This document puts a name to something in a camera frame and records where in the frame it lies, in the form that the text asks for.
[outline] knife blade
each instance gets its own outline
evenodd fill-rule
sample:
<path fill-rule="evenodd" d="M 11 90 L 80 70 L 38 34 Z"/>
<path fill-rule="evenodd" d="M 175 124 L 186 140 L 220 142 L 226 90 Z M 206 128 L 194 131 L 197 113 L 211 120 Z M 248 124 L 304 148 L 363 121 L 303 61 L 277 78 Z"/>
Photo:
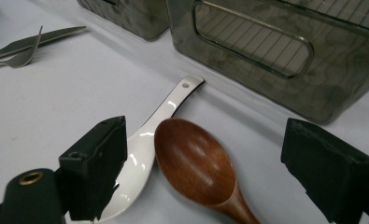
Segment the knife blade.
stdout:
<path fill-rule="evenodd" d="M 52 40 L 61 38 L 66 35 L 71 35 L 75 32 L 78 32 L 84 29 L 86 29 L 86 26 L 77 26 L 77 27 L 70 27 L 70 28 L 65 28 L 61 30 L 51 31 L 51 32 L 41 35 L 41 40 L 39 41 L 39 44 L 40 45 L 45 44 Z M 32 47 L 35 42 L 35 39 L 36 39 L 36 35 L 14 41 L 6 45 L 2 49 L 0 49 L 0 58 Z"/>

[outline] brown wooden spoon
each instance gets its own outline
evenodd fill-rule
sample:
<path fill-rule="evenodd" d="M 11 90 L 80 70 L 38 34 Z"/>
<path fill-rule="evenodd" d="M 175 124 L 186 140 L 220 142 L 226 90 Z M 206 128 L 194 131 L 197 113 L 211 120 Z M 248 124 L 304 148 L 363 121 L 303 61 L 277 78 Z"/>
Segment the brown wooden spoon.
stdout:
<path fill-rule="evenodd" d="M 229 156 L 211 134 L 185 119 L 166 119 L 154 144 L 164 176 L 179 193 L 239 223 L 259 223 L 246 205 Z"/>

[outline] white ceramic spoon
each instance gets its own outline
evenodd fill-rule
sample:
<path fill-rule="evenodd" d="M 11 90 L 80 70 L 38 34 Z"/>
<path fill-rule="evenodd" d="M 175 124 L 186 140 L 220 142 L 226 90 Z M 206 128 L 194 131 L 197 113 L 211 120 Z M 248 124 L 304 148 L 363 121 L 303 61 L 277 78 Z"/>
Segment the white ceramic spoon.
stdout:
<path fill-rule="evenodd" d="M 166 97 L 145 124 L 128 138 L 128 160 L 117 178 L 120 184 L 99 222 L 111 219 L 127 209 L 139 196 L 149 179 L 155 158 L 154 133 L 158 125 L 171 118 L 185 99 L 205 81 L 186 76 Z"/>

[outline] white tabletop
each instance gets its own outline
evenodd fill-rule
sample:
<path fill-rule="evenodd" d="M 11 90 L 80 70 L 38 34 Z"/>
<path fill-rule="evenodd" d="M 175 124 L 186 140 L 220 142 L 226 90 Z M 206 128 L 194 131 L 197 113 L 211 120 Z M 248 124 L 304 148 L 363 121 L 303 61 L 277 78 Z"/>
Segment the white tabletop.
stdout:
<path fill-rule="evenodd" d="M 328 223 L 280 162 L 287 118 L 302 118 L 179 54 L 169 31 L 147 42 L 75 0 L 0 0 L 0 48 L 36 35 L 41 25 L 43 32 L 88 29 L 39 48 L 23 68 L 0 67 L 0 203 L 10 179 L 35 168 L 56 170 L 58 157 L 99 121 L 123 115 L 130 136 L 193 74 L 206 84 L 175 116 L 226 147 L 261 223 Z M 369 92 L 322 128 L 369 155 Z M 233 222 L 176 193 L 155 162 L 137 201 L 108 223 Z"/>

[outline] gray translucent basket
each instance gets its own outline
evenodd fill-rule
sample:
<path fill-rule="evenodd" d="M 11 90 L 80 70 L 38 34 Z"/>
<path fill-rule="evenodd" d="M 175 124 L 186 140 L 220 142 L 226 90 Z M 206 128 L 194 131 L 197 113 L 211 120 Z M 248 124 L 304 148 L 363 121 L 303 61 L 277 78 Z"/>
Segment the gray translucent basket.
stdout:
<path fill-rule="evenodd" d="M 164 0 L 77 0 L 80 6 L 148 41 L 168 27 Z"/>
<path fill-rule="evenodd" d="M 167 0 L 175 48 L 316 123 L 369 90 L 369 1 Z"/>

